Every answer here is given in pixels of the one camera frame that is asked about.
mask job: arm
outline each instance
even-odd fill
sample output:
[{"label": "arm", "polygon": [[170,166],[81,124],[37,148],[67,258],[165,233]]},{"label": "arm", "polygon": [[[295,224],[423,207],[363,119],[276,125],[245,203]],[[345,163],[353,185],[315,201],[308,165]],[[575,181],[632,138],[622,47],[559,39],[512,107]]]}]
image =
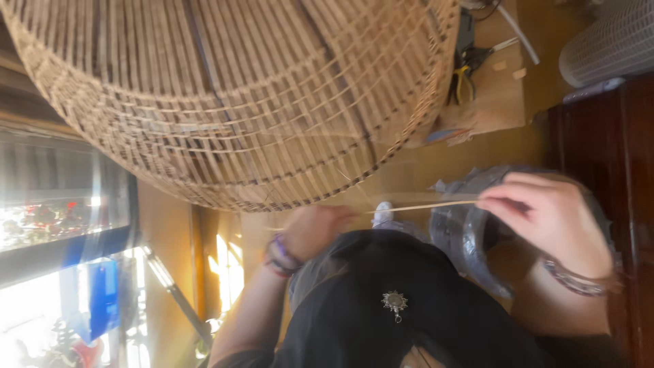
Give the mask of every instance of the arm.
[{"label": "arm", "polygon": [[[519,209],[516,202],[524,206]],[[612,274],[610,250],[575,185],[510,173],[502,185],[481,193],[477,205],[567,270],[593,279]],[[512,316],[535,335],[609,333],[606,296],[585,297],[570,291],[540,261],[517,288]]]},{"label": "arm", "polygon": [[[354,213],[347,206],[300,208],[284,226],[284,247],[294,258],[306,262],[327,248],[353,216]],[[270,254],[281,263],[288,262],[274,248]],[[287,281],[278,273],[271,265],[259,266],[218,331],[211,348],[209,367],[231,354],[246,350],[274,351],[279,338]]]}]

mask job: hand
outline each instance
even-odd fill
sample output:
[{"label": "hand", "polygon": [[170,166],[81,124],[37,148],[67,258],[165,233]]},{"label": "hand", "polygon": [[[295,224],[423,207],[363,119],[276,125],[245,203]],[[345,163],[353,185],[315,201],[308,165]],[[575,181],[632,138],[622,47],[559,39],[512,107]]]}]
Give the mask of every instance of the hand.
[{"label": "hand", "polygon": [[299,261],[316,257],[356,217],[348,206],[309,206],[296,209],[284,225],[284,246]]},{"label": "hand", "polygon": [[611,252],[574,184],[514,172],[482,192],[477,207],[499,217],[572,272],[603,278],[612,271]]}]

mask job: gray plastic wrap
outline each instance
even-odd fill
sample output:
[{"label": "gray plastic wrap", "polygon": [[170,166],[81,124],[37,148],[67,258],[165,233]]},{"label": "gray plastic wrap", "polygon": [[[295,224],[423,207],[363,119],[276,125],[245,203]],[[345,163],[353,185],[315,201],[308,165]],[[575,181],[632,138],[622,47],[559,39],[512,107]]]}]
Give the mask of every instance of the gray plastic wrap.
[{"label": "gray plastic wrap", "polygon": [[[536,170],[528,166],[495,166],[485,170],[475,168],[466,177],[452,183],[445,184],[439,181],[433,189],[443,193],[446,198],[461,194],[479,194],[489,187],[501,184],[504,176],[509,172],[555,174],[552,171]],[[609,247],[614,251],[609,233],[610,222],[592,194],[587,190],[583,190],[583,193]],[[512,299],[511,285],[489,270],[486,258],[486,251],[496,244],[497,235],[506,231],[510,229],[499,219],[472,204],[432,208],[429,223],[432,242],[447,254],[459,274],[473,278],[489,293]]]}]

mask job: bracelet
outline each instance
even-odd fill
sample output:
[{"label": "bracelet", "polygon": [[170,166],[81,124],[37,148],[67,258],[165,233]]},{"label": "bracelet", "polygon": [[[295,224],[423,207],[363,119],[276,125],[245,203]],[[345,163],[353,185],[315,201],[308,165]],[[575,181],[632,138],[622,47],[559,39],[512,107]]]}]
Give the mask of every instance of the bracelet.
[{"label": "bracelet", "polygon": [[[273,255],[272,248],[277,250],[277,253],[286,260],[286,263],[292,263],[294,267],[287,267],[283,264],[283,262],[276,258]],[[264,264],[268,266],[274,273],[276,273],[280,277],[285,277],[289,278],[293,276],[297,271],[299,271],[302,266],[304,266],[304,263],[299,261],[297,258],[293,257],[289,252],[286,250],[286,247],[284,247],[284,243],[282,242],[282,234],[277,233],[275,237],[268,243],[268,246],[266,248],[266,260],[264,261]]]},{"label": "bracelet", "polygon": [[590,279],[566,270],[559,262],[549,255],[543,256],[543,267],[566,289],[584,297],[601,297],[608,287],[616,284],[615,275],[602,279]]}]

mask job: rattan reed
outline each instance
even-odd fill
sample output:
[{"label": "rattan reed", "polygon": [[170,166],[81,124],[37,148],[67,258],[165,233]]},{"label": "rattan reed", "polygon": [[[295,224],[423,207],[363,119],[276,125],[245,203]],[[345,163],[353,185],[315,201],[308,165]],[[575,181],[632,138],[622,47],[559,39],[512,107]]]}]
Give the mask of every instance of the rattan reed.
[{"label": "rattan reed", "polygon": [[371,175],[437,117],[454,0],[0,0],[54,109],[177,198],[279,211]]}]

